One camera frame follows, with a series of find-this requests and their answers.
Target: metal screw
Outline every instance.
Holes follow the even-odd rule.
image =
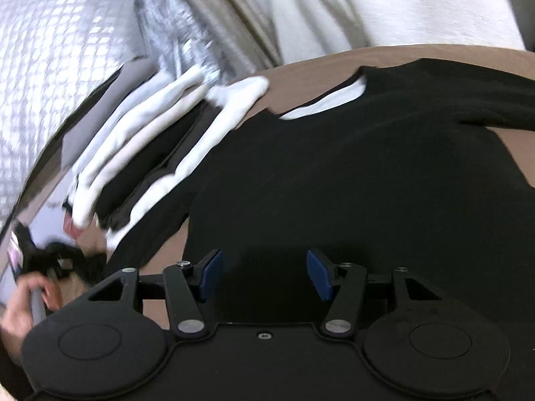
[[[346,320],[331,320],[325,323],[325,329],[331,333],[346,333],[351,330],[351,323]]]
[[[184,320],[178,323],[178,329],[182,333],[199,333],[204,329],[204,323],[200,320]]]
[[[258,334],[258,338],[263,340],[263,341],[271,339],[272,337],[273,337],[273,335],[271,333],[269,333],[268,331],[263,331],[263,332]]]

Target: human hand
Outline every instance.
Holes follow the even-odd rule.
[[[33,328],[31,316],[31,292],[42,290],[43,301],[50,310],[58,310],[62,306],[61,291],[53,281],[39,273],[22,275],[17,280],[17,289],[7,302],[4,315],[0,319],[2,342],[9,355],[16,359],[20,347],[28,332]]]

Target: folded shirt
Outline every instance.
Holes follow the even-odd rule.
[[[62,167],[70,166],[79,158],[113,111],[127,95],[156,73],[157,66],[156,61],[151,58],[137,58],[121,67],[118,77],[100,100],[63,137]]]
[[[109,229],[106,241],[114,249],[121,239],[160,199],[165,197],[178,183],[188,177],[208,152],[234,129],[251,109],[253,104],[267,92],[269,81],[262,76],[249,77],[231,86],[215,86],[210,89],[206,100],[216,107],[223,107],[199,142],[179,163],[173,174],[165,175],[145,191],[136,202],[129,216],[129,222],[121,229]]]
[[[117,230],[127,225],[141,196],[158,179],[175,171],[220,111],[202,100],[138,152],[102,189],[95,205],[99,226]]]
[[[106,162],[112,158],[121,147],[141,128],[147,125],[156,116],[168,110],[184,94],[185,90],[200,84],[203,75],[199,66],[193,66],[180,78],[165,88],[156,92],[147,100],[127,112],[117,125],[113,127],[111,134],[98,148],[87,166],[80,172],[78,177],[78,188],[87,188],[91,185],[96,175],[100,172]]]
[[[131,92],[115,109],[106,122],[98,130],[97,134],[93,137],[89,145],[82,152],[82,155],[76,160],[72,166],[72,171],[75,175],[82,172],[85,166],[95,156],[102,143],[106,140],[108,135],[117,124],[117,122],[132,108],[138,106],[146,99],[150,98],[159,90],[168,86],[173,81],[173,76],[167,71],[160,71],[155,74],[151,79],[147,80],[136,90]]]
[[[182,91],[184,90],[184,86],[196,82],[198,79],[199,76],[197,76],[196,70],[190,69],[179,79],[183,82]],[[180,98],[178,102],[165,113],[162,113],[155,119],[149,121],[146,126],[141,127],[141,120],[136,120],[130,126],[122,125],[113,130],[108,139],[113,139],[115,141],[124,140],[127,138],[127,134],[130,133],[133,137],[120,149],[118,148],[119,143],[104,143],[102,145],[102,148],[105,148],[103,155],[99,156],[99,152],[97,152],[97,155],[90,161],[89,165],[84,169],[84,172],[80,174],[74,203],[72,205],[72,221],[77,228],[86,228],[92,222],[95,214],[95,204],[102,188],[110,182],[110,180],[112,180],[138,152],[145,148],[151,140],[197,105],[206,96],[207,92],[208,86],[202,84],[195,88],[191,93],[188,93],[188,95]],[[167,100],[170,101],[170,98],[177,95],[178,91],[175,91],[173,94],[170,94],[170,91],[167,93],[169,94],[167,95]],[[157,108],[158,106],[155,105],[154,109],[152,109],[153,112],[155,112]],[[149,107],[144,108],[144,111],[149,112]],[[97,172],[98,168],[96,167],[96,164],[101,161],[101,159],[104,159],[105,155],[108,156],[109,161]]]

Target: gray fabric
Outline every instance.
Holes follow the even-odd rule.
[[[280,64],[272,26],[254,0],[187,0],[224,46],[237,77]]]
[[[0,0],[0,227],[66,117],[144,54],[133,0]]]
[[[71,166],[77,160],[121,101],[153,76],[157,66],[151,58],[139,58],[123,65],[119,76],[98,103],[63,137],[62,168]]]
[[[510,0],[526,49],[535,49],[535,0]]]
[[[198,64],[209,85],[228,83],[236,77],[236,69],[243,72],[238,62],[228,61],[220,41],[186,0],[136,0],[135,9],[160,69],[178,78]]]

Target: blue gripper pad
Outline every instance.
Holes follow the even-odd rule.
[[[199,284],[199,298],[201,301],[206,301],[208,296],[212,294],[222,275],[223,252],[219,251],[212,258],[212,261],[208,262],[202,272],[201,282]]]
[[[322,301],[332,300],[333,287],[329,280],[327,267],[311,250],[307,252],[307,272],[320,299]]]

